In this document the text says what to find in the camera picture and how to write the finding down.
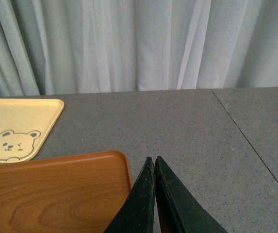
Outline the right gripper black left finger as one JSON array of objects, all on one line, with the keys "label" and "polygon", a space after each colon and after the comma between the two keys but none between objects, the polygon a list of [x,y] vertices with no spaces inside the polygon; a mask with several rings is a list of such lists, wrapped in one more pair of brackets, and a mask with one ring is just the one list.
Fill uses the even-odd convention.
[{"label": "right gripper black left finger", "polygon": [[155,207],[155,166],[147,157],[123,206],[106,233],[152,233]]}]

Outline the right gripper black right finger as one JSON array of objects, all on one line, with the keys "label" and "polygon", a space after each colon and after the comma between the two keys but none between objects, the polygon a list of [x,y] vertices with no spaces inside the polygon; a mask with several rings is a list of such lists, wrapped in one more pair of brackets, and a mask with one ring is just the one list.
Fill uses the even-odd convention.
[{"label": "right gripper black right finger", "polygon": [[155,162],[156,202],[163,233],[225,233],[198,203],[165,160]]}]

